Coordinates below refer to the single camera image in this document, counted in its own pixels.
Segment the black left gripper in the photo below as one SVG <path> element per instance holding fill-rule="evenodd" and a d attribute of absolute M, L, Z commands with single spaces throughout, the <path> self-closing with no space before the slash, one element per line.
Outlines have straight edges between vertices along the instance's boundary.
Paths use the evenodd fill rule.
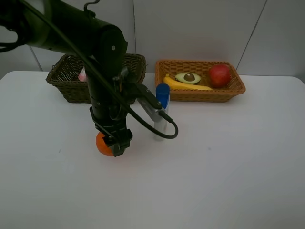
<path fill-rule="evenodd" d="M 98 119 L 97 115 L 93 112 L 93 107 L 90 107 L 92 120 L 97 130 L 104 134 L 102 138 L 108 148 L 113 147 L 114 157 L 122 155 L 127 148 L 130 147 L 132 140 L 132 133 L 127 128 L 126 118 L 115 121 L 108 119 Z"/>

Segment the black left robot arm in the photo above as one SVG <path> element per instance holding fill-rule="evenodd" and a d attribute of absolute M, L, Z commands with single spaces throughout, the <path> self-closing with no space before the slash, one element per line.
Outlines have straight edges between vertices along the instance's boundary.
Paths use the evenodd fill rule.
<path fill-rule="evenodd" d="M 122 31 L 87 8 L 79 10 L 60 0 L 3 0 L 0 24 L 17 35 L 15 42 L 1 43 L 1 52 L 29 45 L 82 59 L 92 119 L 113 155 L 122 155 L 132 139 L 122 98 L 122 61 L 127 50 Z"/>

